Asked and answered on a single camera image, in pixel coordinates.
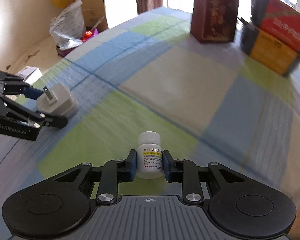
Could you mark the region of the checkered tablecloth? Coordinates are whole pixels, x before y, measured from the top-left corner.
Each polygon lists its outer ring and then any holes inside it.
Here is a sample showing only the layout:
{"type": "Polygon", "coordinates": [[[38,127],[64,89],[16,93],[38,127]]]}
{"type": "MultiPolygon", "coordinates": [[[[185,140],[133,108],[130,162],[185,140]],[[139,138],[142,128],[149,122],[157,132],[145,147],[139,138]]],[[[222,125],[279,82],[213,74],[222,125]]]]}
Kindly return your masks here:
{"type": "Polygon", "coordinates": [[[300,64],[279,76],[245,55],[239,37],[201,44],[188,13],[160,8],[97,35],[35,87],[57,83],[79,110],[34,142],[0,135],[0,209],[43,178],[122,158],[143,131],[159,133],[174,157],[222,163],[280,189],[300,209],[300,64]]]}

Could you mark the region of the white pill bottle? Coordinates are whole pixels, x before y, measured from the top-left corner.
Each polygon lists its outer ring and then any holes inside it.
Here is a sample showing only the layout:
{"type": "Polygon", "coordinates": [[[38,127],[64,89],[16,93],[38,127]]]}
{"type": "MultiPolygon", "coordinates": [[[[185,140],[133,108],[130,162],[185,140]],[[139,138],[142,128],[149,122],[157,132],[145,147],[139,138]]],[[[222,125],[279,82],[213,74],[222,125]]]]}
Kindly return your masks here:
{"type": "Polygon", "coordinates": [[[158,179],[164,175],[161,137],[157,132],[139,134],[136,176],[141,179],[158,179]]]}

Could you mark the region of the yellow labelled black food bowl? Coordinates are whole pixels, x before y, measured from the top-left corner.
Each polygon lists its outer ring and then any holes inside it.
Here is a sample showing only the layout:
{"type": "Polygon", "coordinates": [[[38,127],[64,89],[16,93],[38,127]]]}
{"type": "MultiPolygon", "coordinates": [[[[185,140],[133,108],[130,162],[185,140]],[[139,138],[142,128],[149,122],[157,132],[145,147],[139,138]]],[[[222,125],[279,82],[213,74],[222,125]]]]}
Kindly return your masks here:
{"type": "Polygon", "coordinates": [[[243,18],[241,50],[281,76],[288,76],[300,66],[300,53],[243,18]]]}

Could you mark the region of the silver foil bag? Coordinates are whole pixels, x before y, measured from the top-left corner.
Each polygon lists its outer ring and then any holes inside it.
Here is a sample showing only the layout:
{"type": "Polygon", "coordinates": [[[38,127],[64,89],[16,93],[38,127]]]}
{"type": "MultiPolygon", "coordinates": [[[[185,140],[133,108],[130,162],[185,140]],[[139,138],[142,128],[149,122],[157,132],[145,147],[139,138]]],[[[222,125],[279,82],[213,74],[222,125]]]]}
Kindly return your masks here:
{"type": "Polygon", "coordinates": [[[82,13],[82,1],[76,0],[65,8],[50,24],[49,33],[60,50],[68,50],[80,46],[86,27],[82,13]]]}

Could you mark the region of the small cardboard box on floor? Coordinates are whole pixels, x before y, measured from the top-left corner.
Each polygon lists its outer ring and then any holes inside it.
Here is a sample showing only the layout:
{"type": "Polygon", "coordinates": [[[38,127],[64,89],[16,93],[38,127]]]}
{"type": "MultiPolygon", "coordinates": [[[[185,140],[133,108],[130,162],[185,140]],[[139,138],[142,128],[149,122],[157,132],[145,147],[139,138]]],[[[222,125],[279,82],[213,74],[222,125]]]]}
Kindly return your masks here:
{"type": "Polygon", "coordinates": [[[104,0],[81,0],[83,20],[87,30],[99,33],[108,29],[104,0]]]}

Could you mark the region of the dark red gift box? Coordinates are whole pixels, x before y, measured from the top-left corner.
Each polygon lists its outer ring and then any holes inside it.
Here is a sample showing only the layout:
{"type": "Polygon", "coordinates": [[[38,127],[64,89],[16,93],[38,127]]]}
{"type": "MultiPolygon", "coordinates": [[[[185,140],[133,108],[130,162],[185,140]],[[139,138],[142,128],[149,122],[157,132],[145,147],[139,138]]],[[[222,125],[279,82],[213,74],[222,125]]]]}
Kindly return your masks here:
{"type": "Polygon", "coordinates": [[[199,42],[232,42],[239,0],[194,0],[190,34],[199,42]]]}

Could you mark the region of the white power adapter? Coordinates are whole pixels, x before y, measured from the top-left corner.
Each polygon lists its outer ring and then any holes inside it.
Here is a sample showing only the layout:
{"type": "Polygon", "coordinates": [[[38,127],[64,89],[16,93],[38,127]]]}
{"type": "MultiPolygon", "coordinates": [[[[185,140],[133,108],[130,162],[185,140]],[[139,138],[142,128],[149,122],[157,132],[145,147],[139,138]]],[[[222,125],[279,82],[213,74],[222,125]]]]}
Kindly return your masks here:
{"type": "Polygon", "coordinates": [[[51,88],[44,87],[44,93],[36,100],[38,111],[70,119],[78,110],[78,101],[68,87],[57,83],[51,88]]]}

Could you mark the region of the small white box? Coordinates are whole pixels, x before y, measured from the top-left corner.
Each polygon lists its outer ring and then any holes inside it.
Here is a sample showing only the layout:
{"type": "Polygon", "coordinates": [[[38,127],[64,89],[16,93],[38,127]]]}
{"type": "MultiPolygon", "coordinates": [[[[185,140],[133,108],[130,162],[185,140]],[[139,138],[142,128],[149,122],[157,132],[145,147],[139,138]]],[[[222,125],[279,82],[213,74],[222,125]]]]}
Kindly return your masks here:
{"type": "Polygon", "coordinates": [[[25,83],[33,85],[43,76],[43,74],[37,67],[26,66],[17,72],[17,76],[22,77],[25,83]]]}

